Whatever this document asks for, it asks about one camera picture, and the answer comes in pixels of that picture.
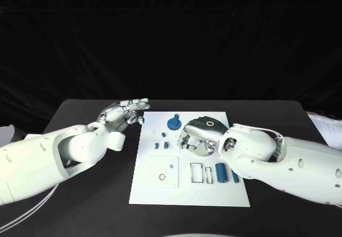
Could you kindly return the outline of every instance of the white paper sheet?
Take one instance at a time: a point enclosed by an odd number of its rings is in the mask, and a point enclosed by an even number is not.
[[[167,120],[174,114],[178,114],[181,127],[171,131]],[[230,169],[219,158],[216,149],[209,157],[197,157],[175,146],[183,126],[201,116],[214,118],[227,127],[224,112],[144,112],[129,204],[249,207],[243,180],[237,177],[239,183],[233,182]],[[197,142],[190,138],[188,144],[197,145]],[[219,162],[226,165],[226,183],[217,183],[214,164]],[[203,183],[190,182],[190,163],[201,164]],[[211,184],[206,183],[206,167],[211,171]]]

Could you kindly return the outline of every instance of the black curtain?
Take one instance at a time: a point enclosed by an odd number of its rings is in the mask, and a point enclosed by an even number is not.
[[[333,5],[70,2],[0,7],[0,125],[41,132],[67,98],[297,100],[342,118]]]

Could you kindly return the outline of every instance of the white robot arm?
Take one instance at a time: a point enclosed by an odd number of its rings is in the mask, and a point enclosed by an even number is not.
[[[268,129],[239,124],[229,129],[223,127],[209,117],[191,120],[180,133],[178,146],[199,156],[210,155],[216,147],[220,158],[242,178],[258,179],[313,202],[342,205],[342,151],[282,137]],[[275,138],[262,130],[272,132]],[[200,141],[197,147],[187,145],[190,136]]]
[[[43,134],[0,148],[0,205],[38,194],[69,179],[103,157],[106,148],[121,151],[126,125],[139,122],[135,110],[148,99],[112,103],[89,125]],[[63,166],[61,158],[70,161]]]

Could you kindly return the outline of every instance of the table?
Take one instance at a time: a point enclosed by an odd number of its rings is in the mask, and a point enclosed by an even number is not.
[[[112,100],[66,100],[44,133],[89,124]],[[324,143],[294,101],[149,101],[149,111],[224,111],[229,123],[269,128],[284,136]],[[342,233],[342,209],[245,180],[250,207],[128,204],[139,125],[123,131],[121,152],[106,151],[97,164],[63,182],[41,209],[1,236],[161,237],[183,233],[232,236],[333,236]],[[43,194],[0,206],[0,225]]]

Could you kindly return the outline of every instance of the silver robot hand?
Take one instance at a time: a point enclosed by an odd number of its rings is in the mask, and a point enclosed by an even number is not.
[[[144,118],[136,115],[136,110],[149,108],[148,99],[113,102],[99,113],[96,122],[102,123],[109,132],[122,132],[128,124],[144,123]]]
[[[226,130],[227,128],[217,120],[206,116],[199,117],[183,127],[177,146],[187,149],[194,155],[206,157],[213,153],[213,147],[219,145]],[[197,146],[187,144],[190,137],[200,142]]]

